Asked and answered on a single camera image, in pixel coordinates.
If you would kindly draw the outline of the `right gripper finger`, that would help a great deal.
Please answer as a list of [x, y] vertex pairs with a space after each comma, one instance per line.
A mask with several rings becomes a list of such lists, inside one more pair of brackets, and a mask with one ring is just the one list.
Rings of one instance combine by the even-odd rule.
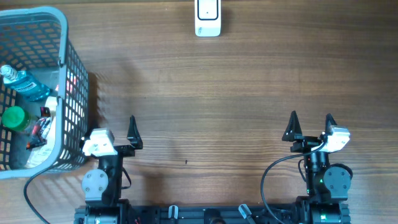
[[321, 133], [321, 136], [329, 136], [333, 134], [333, 129], [337, 126], [332, 114], [328, 113], [325, 119], [325, 130]]
[[300, 127], [299, 119], [296, 111], [292, 111], [290, 114], [289, 123], [282, 136], [282, 141], [294, 142], [303, 139], [302, 130]]

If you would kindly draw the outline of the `beige plastic pouch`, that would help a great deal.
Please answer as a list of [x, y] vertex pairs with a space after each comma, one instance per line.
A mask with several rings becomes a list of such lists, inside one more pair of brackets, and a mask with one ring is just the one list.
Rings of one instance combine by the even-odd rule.
[[58, 105], [58, 103], [57, 103], [56, 97], [49, 96], [47, 98], [44, 107], [48, 107], [50, 109], [51, 116], [52, 116], [51, 128], [46, 137], [47, 144], [44, 146], [34, 148], [31, 151], [28, 150], [28, 151], [30, 151], [30, 156], [24, 166], [27, 169], [36, 167], [36, 166], [40, 165], [41, 163], [43, 163], [53, 151], [53, 147], [55, 145], [56, 107], [57, 107], [57, 105]]

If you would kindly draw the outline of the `green lid jar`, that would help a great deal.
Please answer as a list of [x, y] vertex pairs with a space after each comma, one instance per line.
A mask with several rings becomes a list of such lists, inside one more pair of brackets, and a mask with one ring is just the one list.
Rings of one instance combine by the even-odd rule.
[[1, 117], [3, 126], [21, 134], [31, 134], [37, 120], [38, 117], [20, 106], [6, 109]]

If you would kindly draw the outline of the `blue mouthwash bottle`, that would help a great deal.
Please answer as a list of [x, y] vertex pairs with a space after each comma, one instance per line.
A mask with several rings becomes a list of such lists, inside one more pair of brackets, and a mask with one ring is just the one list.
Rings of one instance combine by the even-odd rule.
[[39, 82], [33, 74], [26, 70], [16, 70], [10, 65], [1, 67], [3, 84], [28, 101], [40, 101], [49, 96], [51, 89]]

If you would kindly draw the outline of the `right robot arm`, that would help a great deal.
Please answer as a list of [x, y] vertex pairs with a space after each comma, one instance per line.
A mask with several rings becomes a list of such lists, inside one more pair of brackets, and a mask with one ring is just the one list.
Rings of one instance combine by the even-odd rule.
[[295, 111], [282, 137], [292, 142], [291, 152], [303, 154], [307, 195], [299, 196], [292, 206], [290, 223], [350, 223], [348, 199], [353, 171], [344, 164], [331, 164], [329, 155], [342, 150], [350, 140], [346, 127], [337, 125], [331, 114], [326, 115], [325, 131], [319, 137], [302, 133]]

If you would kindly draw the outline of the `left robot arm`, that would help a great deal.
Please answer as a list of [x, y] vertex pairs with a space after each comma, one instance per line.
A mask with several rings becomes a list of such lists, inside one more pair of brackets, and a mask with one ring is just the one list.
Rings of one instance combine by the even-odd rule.
[[92, 129], [88, 136], [81, 139], [84, 155], [97, 158], [98, 167], [89, 170], [82, 180], [85, 205], [75, 210], [75, 223], [141, 222], [129, 200], [121, 198], [121, 191], [132, 185], [123, 167], [123, 159], [135, 156], [135, 151], [143, 148], [134, 116], [129, 120], [127, 140], [128, 144], [115, 146], [113, 133], [108, 128]]

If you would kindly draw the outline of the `black red packaged item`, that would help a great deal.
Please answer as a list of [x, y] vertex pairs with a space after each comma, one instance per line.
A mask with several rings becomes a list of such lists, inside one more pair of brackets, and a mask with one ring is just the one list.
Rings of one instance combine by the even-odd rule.
[[40, 114], [41, 117], [34, 125], [29, 142], [26, 145], [26, 149], [30, 151], [47, 144], [46, 137], [50, 131], [52, 123], [51, 111], [48, 107], [41, 107]]

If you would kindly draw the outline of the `white barcode scanner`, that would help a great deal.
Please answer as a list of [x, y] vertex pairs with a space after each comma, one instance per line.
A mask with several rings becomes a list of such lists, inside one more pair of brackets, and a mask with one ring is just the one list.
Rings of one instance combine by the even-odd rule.
[[221, 0], [194, 0], [195, 34], [217, 37], [221, 34]]

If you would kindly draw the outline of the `red tissue pack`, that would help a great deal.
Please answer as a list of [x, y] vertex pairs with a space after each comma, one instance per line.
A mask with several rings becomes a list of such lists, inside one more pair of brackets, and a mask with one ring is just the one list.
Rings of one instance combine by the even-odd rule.
[[67, 95], [72, 95], [75, 91], [75, 85], [77, 84], [77, 77], [73, 72], [67, 72], [65, 92]]

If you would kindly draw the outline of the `grey plastic shopping basket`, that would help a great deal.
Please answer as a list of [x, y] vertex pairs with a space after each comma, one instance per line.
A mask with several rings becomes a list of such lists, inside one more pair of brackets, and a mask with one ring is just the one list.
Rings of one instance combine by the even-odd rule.
[[[30, 71], [57, 98], [55, 145], [40, 165], [27, 169], [29, 136], [1, 126], [1, 179], [30, 177], [51, 165], [53, 173], [70, 172], [85, 162], [80, 140], [88, 131], [88, 72], [68, 37], [68, 21], [54, 7], [1, 11], [1, 65]], [[77, 84], [65, 92], [67, 72]]]

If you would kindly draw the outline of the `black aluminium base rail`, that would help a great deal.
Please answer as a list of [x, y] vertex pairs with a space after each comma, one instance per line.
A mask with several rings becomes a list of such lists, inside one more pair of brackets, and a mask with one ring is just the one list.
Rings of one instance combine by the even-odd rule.
[[351, 223], [347, 204], [303, 205], [273, 204], [263, 206], [169, 207], [130, 206], [75, 210], [74, 223]]

